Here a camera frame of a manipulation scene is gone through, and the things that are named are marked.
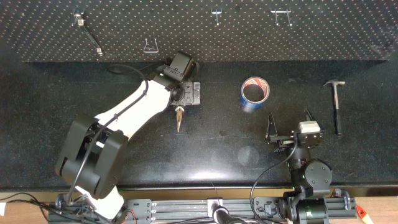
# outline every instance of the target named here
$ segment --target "hammer handle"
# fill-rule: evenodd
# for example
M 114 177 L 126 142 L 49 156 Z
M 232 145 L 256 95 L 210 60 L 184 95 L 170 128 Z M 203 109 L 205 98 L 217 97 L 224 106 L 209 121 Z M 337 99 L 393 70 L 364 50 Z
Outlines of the hammer handle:
M 336 109 L 336 114 L 335 114 L 335 119 L 336 119 L 336 134 L 339 137 L 343 136 L 343 132 L 341 130 L 341 119 L 340 119 L 340 114 L 338 112 L 338 109 Z

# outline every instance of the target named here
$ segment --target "robotic arm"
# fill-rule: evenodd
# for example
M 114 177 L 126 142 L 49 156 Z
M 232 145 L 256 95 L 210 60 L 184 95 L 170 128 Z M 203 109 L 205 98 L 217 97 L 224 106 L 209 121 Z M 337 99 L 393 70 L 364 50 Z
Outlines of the robotic arm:
M 116 184 L 123 168 L 127 143 L 141 126 L 170 103 L 179 106 L 200 103 L 200 84 L 187 81 L 194 68 L 193 59 L 178 52 L 162 73 L 149 75 L 144 96 L 146 81 L 109 111 L 94 118 L 80 115 L 74 120 L 55 168 L 57 175 L 72 184 L 72 189 L 66 198 L 65 195 L 58 198 L 58 208 L 65 199 L 68 206 L 84 200 L 107 220 L 116 221 L 118 214 L 121 217 L 124 199 L 119 195 Z M 192 89 L 186 86 L 199 86 L 195 100 Z M 75 187 L 82 196 L 72 201 L 71 192 Z

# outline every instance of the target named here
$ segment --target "red wire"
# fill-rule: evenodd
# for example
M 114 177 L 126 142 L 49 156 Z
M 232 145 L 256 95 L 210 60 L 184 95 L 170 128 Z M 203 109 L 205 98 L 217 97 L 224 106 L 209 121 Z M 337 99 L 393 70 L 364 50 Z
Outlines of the red wire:
M 136 214 L 134 214 L 134 212 L 130 209 L 128 210 L 129 212 L 131 212 L 131 215 L 134 219 L 134 224 L 137 224 L 137 218 L 136 218 Z M 129 218 L 129 215 L 126 214 L 126 218 L 124 219 L 124 221 L 122 222 L 122 224 L 125 224 L 125 222 L 127 221 L 127 219 Z

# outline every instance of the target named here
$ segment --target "orange object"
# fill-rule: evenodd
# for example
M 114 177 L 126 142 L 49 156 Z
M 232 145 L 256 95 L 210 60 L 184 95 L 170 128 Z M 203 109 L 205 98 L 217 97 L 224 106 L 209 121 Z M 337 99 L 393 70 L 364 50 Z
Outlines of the orange object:
M 368 213 L 359 205 L 356 205 L 356 213 L 358 216 L 362 219 L 362 221 L 365 224 L 373 224 L 373 221 L 371 220 L 371 217 L 368 215 Z

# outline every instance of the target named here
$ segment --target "roll of tape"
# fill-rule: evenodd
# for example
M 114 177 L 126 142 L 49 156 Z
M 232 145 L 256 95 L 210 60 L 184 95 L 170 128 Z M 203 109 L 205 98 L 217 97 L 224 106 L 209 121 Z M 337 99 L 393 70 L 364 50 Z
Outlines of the roll of tape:
M 262 100 L 253 101 L 253 99 L 248 99 L 248 96 L 245 95 L 245 89 L 250 88 L 251 85 L 257 85 L 262 90 Z M 243 104 L 243 110 L 247 112 L 254 111 L 260 107 L 262 107 L 269 96 L 269 85 L 267 81 L 260 77 L 251 77 L 243 82 L 241 87 L 241 103 Z

